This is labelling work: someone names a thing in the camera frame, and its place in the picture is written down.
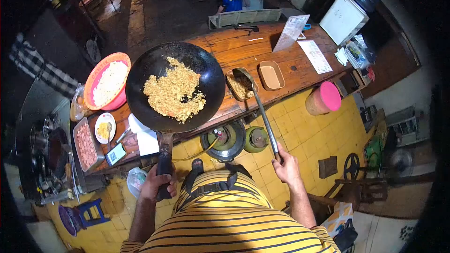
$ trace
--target smartphone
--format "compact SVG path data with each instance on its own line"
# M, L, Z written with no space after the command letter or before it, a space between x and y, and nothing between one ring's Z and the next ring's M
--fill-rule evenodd
M126 154L127 152L123 148L122 143L119 143L109 153L106 154L106 161L108 162L109 166L113 166Z

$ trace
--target wooden table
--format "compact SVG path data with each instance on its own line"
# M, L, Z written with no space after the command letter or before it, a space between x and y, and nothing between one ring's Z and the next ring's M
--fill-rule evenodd
M278 41L278 37L283 31L283 27L284 23L260 25L260 31L256 33L252 32L250 35L247 35L248 32L246 31L224 30L199 36L188 40L187 42L200 46L213 54L222 66L224 74L233 68L239 66L245 67L260 87L258 95L264 105L273 103L321 81L328 80L346 70L334 56L334 53L337 51L337 45L318 25L305 31L305 36L308 40L314 40L317 43L323 55L331 65L333 69L332 72L318 74L297 43L288 49L272 53L272 49ZM274 60L279 64L284 80L286 81L286 85L283 88L277 91L267 91L264 89L256 70L257 65L264 60ZM220 126L231 120L242 118L255 109L257 109L255 98L240 102L233 97L228 86L226 86L225 97L217 113L208 122L197 129L175 134L174 141L191 138L194 135L209 131L216 126ZM122 132L128 128L130 108L128 107L128 104L125 103L119 109L111 111L110 113L116 119L116 133L113 140L115 141ZM94 128L97 118L98 115L89 118L91 129ZM122 144L127 152L127 155L123 159L112 167L108 166L108 163L105 160L96 169L89 171L88 174L113 173L118 170L117 167L119 165L138 159L139 148L136 134L131 132L128 133L122 140ZM102 145L102 147L106 154L106 145Z

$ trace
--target blue plastic stool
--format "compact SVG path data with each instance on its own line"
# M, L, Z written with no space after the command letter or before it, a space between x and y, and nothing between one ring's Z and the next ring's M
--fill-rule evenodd
M98 224L101 224L101 223L104 223L104 222L108 222L108 221L111 220L109 218L105 218L105 216L103 214L103 211L102 211L102 208L100 207L100 202L102 202L101 198L96 199L94 201L87 201L85 203L82 203L82 204L74 207L74 208L76 208L76 210L78 210L78 214L79 214L79 216L81 218L82 225L83 225L84 229L87 228L87 227L98 225ZM98 214L100 215L100 218L94 219L92 217L92 213L90 212L90 209L91 209L91 207L94 207L94 206L97 207ZM89 220L86 220L86 218L84 217L84 213L85 212L87 212L87 214L89 215L89 217L90 217Z

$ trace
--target man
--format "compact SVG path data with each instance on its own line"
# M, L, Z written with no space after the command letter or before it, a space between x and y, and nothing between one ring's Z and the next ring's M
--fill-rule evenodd
M241 166L203 172L193 161L183 182L173 216L155 231L158 187L176 196L175 176L156 176L153 167L136 205L129 239L122 253L131 252L339 252L324 227L317 227L295 156L278 143L283 164L272 160L278 178L290 190L291 216L274 210Z
M242 0L222 0L222 4L219 6L216 15L225 12L231 11L240 11L242 10Z

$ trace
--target white box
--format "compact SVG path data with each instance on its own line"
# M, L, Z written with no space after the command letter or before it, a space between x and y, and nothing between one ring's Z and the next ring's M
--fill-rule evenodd
M368 21L368 15L353 0L335 0L320 26L331 39L344 46Z

